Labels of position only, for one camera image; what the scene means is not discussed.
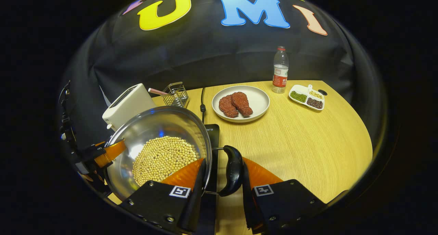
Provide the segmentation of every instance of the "raw meat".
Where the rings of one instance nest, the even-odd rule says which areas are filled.
[[[219,109],[229,118],[236,118],[239,115],[236,107],[231,103],[231,95],[224,96],[219,100]]]
[[[231,103],[243,116],[252,115],[252,109],[249,107],[248,98],[243,92],[235,92],[231,95]]]

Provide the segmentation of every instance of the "pot handle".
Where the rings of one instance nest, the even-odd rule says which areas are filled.
[[[218,192],[218,195],[228,196],[235,193],[242,185],[244,164],[241,153],[236,148],[225,145],[219,149],[223,149],[227,153],[228,163],[226,170],[227,185]]]

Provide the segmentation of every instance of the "white toaster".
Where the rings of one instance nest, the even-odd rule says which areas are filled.
[[[103,113],[102,119],[108,124],[107,129],[119,129],[129,119],[139,113],[156,107],[143,84],[128,88]]]

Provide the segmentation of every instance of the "letter m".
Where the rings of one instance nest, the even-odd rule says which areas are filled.
[[[221,0],[225,19],[221,21],[224,26],[241,26],[246,23],[244,18],[239,16],[243,13],[252,23],[258,24],[263,12],[266,14],[264,23],[268,26],[289,28],[291,25],[286,22],[279,7],[278,0],[255,0],[251,3],[248,0]]]

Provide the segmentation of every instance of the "white plate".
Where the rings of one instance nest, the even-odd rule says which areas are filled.
[[[293,90],[294,90],[295,92],[299,93],[299,94],[305,94],[305,95],[307,95],[306,101],[302,103],[302,102],[300,102],[300,101],[298,101],[298,100],[292,98],[292,97],[291,97],[291,92],[292,92]],[[325,106],[324,95],[321,94],[319,91],[316,91],[316,90],[313,90],[313,89],[312,89],[311,91],[316,92],[317,94],[319,94],[319,95],[322,96],[322,99],[319,99],[319,98],[314,97],[314,96],[312,96],[312,95],[310,95],[310,94],[308,95],[308,90],[309,90],[308,87],[305,87],[305,86],[302,86],[302,85],[294,85],[294,86],[291,88],[291,90],[289,91],[288,96],[289,96],[290,99],[294,100],[294,102],[296,102],[296,103],[299,103],[299,104],[302,104],[302,105],[308,106],[309,108],[314,109],[314,110],[323,110],[323,109],[324,109],[324,106]],[[307,104],[307,100],[308,100],[309,98],[312,98],[312,99],[317,100],[317,101],[322,101],[322,108],[319,109],[319,108],[312,107],[312,106],[308,105],[308,104]]]
[[[249,106],[252,109],[253,114],[248,117],[244,117],[241,113],[239,113],[239,115],[236,118],[228,118],[219,109],[219,100],[224,96],[231,95],[238,91],[241,91],[247,95]],[[269,103],[270,103],[269,96],[266,94],[266,92],[260,90],[259,88],[255,88],[252,86],[233,86],[219,91],[213,97],[213,100],[211,101],[211,106],[213,106],[213,110],[216,112],[216,114],[219,117],[223,118],[224,120],[236,122],[236,123],[242,123],[242,122],[253,121],[260,118],[264,113],[266,113],[266,110],[268,110]]]

